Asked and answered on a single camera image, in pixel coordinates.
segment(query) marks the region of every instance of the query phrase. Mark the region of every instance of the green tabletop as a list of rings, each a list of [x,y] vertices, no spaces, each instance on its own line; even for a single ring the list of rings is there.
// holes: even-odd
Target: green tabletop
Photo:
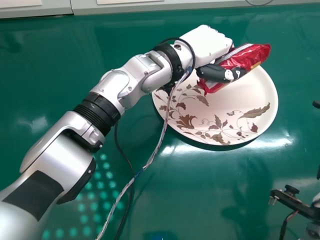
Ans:
[[[320,192],[320,4],[57,16],[0,21],[0,189],[19,176],[27,150],[72,110],[108,70],[161,40],[207,24],[234,44],[270,43],[263,67],[274,81],[274,123],[247,145],[210,146],[168,129],[154,164],[135,183],[122,240],[275,240],[290,210],[268,206],[286,184],[310,203]],[[138,171],[162,128],[151,96],[119,122],[119,142]],[[52,212],[44,240],[93,240],[131,178],[113,130],[80,196]],[[126,195],[105,240],[112,240]],[[304,237],[298,215],[286,240]]]

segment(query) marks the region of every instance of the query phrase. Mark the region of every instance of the white cabinet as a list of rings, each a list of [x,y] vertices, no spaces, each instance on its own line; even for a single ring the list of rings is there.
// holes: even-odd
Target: white cabinet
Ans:
[[[0,0],[0,19],[72,13],[70,0]]]

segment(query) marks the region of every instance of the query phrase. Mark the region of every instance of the silver robotic arm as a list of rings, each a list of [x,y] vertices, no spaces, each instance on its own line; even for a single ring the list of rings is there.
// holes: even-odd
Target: silver robotic arm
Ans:
[[[103,146],[125,110],[142,96],[174,84],[194,60],[195,68],[212,63],[233,45],[206,25],[180,39],[108,71],[83,102],[65,113],[27,152],[21,176],[0,192],[1,240],[40,239],[51,209],[74,200],[91,178],[96,168],[93,153]]]

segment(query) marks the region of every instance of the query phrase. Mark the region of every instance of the white plate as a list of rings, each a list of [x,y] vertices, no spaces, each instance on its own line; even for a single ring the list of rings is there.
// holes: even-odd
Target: white plate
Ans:
[[[216,93],[204,96],[194,71],[175,91],[168,124],[178,133],[210,145],[235,145],[266,131],[278,111],[278,94],[267,72],[258,66]],[[167,94],[152,93],[153,103],[165,118]]]

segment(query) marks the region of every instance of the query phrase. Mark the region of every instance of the packaging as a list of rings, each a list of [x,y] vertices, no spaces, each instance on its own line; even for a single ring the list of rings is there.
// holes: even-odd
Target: packaging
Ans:
[[[217,59],[214,63],[226,70],[234,68],[242,68],[246,73],[262,64],[269,56],[271,51],[270,44],[251,44],[247,43],[237,48],[232,49],[228,54]],[[225,86],[235,82],[237,79],[230,83],[219,83],[211,80],[200,78],[198,81],[199,87],[204,90],[204,95],[213,94],[224,88]]]

